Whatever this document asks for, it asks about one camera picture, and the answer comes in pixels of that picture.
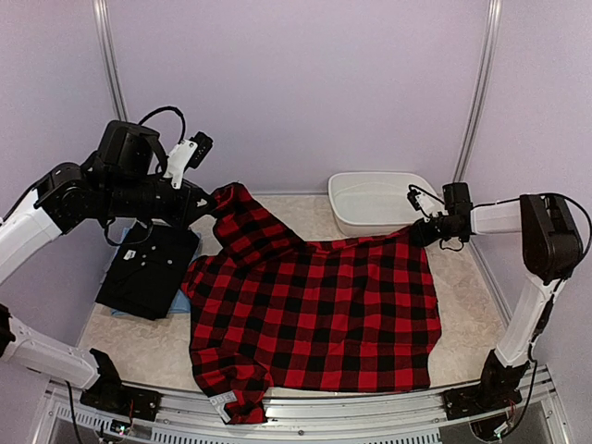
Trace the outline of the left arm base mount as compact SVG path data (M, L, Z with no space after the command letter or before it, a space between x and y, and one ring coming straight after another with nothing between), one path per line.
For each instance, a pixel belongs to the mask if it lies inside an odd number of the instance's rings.
M80 395L83 405L150 422L155 421L161 400L157 391L115 383L96 383Z

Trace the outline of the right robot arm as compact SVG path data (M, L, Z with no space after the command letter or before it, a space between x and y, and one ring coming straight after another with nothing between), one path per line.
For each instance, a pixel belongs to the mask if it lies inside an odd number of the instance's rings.
M475 204L465 182L445 185L442 197L411 184L407 199L422 215L412 227L413 241L422 246L453 238L466 243L473 236L520 234L526 278L510 324L487 356L479 383L454 392L484 411L502 401L517 402L518 384L555 300L591 247L582 240L570 211L574 200L543 192Z

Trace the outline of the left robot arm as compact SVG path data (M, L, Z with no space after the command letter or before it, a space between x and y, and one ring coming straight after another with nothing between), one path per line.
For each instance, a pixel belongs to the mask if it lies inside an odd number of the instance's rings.
M1 278L9 278L42 247L87 219L102 228L126 217L186 229L210 214L214 198L187 181L184 173L200 165L212 139L199 132L167 153L159 137L153 129L113 120L84 163L62 163L30 185L1 222ZM106 353L47 337L6 307L1 309L1 359L63 379L92 393L112 412L130 401Z

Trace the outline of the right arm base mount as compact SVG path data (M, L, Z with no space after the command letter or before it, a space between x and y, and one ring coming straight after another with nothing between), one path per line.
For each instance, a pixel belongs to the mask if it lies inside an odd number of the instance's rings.
M449 421L505 409L523 397L518 389L490 390L482 384L451 388L441 394Z

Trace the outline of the red black plaid shirt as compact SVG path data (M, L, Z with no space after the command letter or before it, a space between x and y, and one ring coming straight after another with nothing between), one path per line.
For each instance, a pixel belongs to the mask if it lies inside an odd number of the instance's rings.
M213 196L220 252L193 262L181 288L193 378L225 424L263 423L273 387L429 387L438 298L426 250L408 229L307 241L239 183Z

